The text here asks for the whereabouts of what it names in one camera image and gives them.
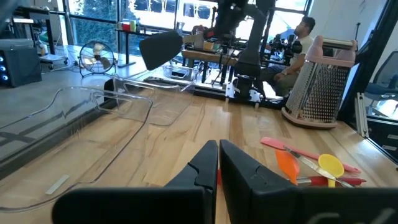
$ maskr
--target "pink utensil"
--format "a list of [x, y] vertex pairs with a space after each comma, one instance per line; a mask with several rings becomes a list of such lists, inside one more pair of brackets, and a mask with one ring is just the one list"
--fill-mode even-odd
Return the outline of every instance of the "pink utensil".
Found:
[[[274, 147], [274, 148], [280, 149], [280, 150], [285, 150], [284, 146], [287, 146], [287, 147], [293, 149], [295, 152], [299, 153], [302, 156], [305, 156], [305, 157], [308, 157], [308, 158], [311, 158], [311, 159], [315, 159], [315, 160], [318, 160], [318, 158], [319, 158], [318, 154], [311, 153], [311, 152], [306, 152], [306, 151], [303, 151], [303, 150], [300, 150], [300, 149], [296, 149], [295, 147], [289, 146], [289, 145], [283, 143], [282, 141], [280, 141], [278, 139], [273, 139], [273, 138], [269, 138], [269, 137], [263, 137], [260, 142], [265, 144], [265, 145], [267, 145], [267, 146], [271, 146], [271, 147]], [[359, 169], [355, 168], [355, 167], [352, 167], [352, 166], [349, 166], [349, 165], [346, 165], [346, 164], [343, 164], [343, 167], [344, 167], [344, 170], [347, 171], [347, 172], [353, 172], [353, 173], [357, 173], [357, 174], [361, 173], [361, 171]]]

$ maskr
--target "clear plastic bin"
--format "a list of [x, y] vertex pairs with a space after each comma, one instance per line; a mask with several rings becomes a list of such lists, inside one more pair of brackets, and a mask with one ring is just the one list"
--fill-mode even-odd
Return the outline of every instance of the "clear plastic bin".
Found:
[[140, 73], [130, 78], [114, 75], [114, 90], [150, 98], [154, 105], [150, 123], [171, 125], [191, 104], [198, 70], [164, 65], [154, 71]]
[[71, 189], [127, 186], [145, 154], [151, 107], [141, 96], [69, 87], [1, 127], [0, 222], [25, 223], [9, 213], [36, 212]]

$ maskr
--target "orange spatula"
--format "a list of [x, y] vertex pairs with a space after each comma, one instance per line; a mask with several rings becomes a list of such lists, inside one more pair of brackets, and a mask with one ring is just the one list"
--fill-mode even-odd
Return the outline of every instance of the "orange spatula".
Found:
[[278, 166], [289, 178], [291, 183], [297, 185], [297, 176], [300, 172], [300, 167], [296, 158], [287, 151], [275, 150]]

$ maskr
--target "white t-shirt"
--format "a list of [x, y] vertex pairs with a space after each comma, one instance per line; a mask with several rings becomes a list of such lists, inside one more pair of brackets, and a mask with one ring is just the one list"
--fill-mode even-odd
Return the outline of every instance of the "white t-shirt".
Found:
[[293, 55], [293, 58], [290, 59], [290, 65], [294, 65], [294, 63], [297, 61], [297, 58], [299, 57], [300, 54], [306, 54], [313, 42], [312, 37], [310, 37], [309, 35], [306, 37], [303, 37], [301, 39], [297, 39], [297, 40], [300, 41], [300, 44], [302, 45], [303, 50], [301, 51], [301, 53]]

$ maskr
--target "metal mesh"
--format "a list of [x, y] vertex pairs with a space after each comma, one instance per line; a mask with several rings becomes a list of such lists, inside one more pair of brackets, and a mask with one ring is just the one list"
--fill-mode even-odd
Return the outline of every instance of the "metal mesh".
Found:
[[298, 119], [336, 121], [349, 68], [306, 62], [286, 107]]

